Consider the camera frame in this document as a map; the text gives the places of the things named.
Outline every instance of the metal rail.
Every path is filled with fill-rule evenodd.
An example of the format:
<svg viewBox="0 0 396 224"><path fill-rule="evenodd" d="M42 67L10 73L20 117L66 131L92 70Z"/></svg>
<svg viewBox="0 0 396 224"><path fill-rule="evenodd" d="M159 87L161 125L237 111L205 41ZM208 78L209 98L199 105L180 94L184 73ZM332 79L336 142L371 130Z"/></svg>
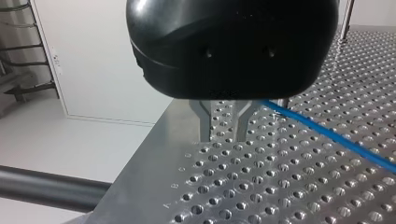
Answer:
<svg viewBox="0 0 396 224"><path fill-rule="evenodd" d="M340 41L347 40L347 32L349 31L350 18L352 17L353 6L355 0L348 0L346 5L346 13L344 14L343 26L341 28Z"/></svg>
<svg viewBox="0 0 396 224"><path fill-rule="evenodd" d="M0 166L0 197L91 212L111 184Z"/></svg>
<svg viewBox="0 0 396 224"><path fill-rule="evenodd" d="M0 12L11 12L11 11L21 11L30 6L30 3L23 4L16 7L0 7Z"/></svg>
<svg viewBox="0 0 396 224"><path fill-rule="evenodd" d="M26 45L26 46L17 46L17 47L12 47L12 48L0 49L0 52L1 52L1 51L17 50L17 49L34 49L34 48L42 48L42 47L43 47L43 44Z"/></svg>

